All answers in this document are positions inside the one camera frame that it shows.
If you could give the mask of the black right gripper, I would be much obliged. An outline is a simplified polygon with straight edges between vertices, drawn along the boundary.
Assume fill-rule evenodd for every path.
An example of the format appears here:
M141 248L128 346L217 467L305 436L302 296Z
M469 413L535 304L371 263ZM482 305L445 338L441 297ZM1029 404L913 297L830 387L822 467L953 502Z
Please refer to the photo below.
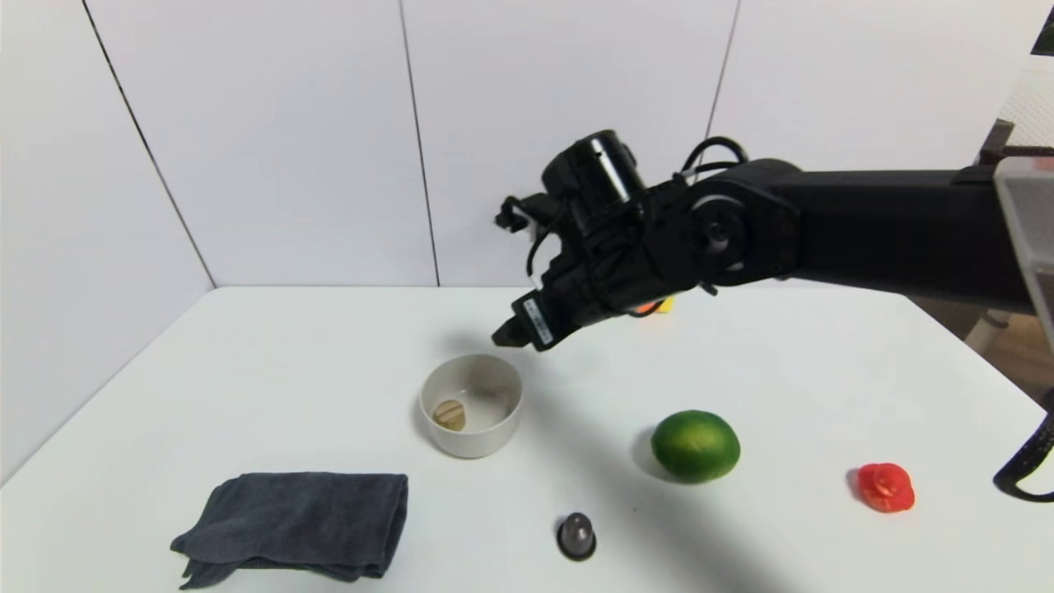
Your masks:
M618 296L617 258L591 263L557 258L541 277L541 286L513 301L512 317L494 333L497 347L534 347L546 352L602 320L627 315L627 301Z

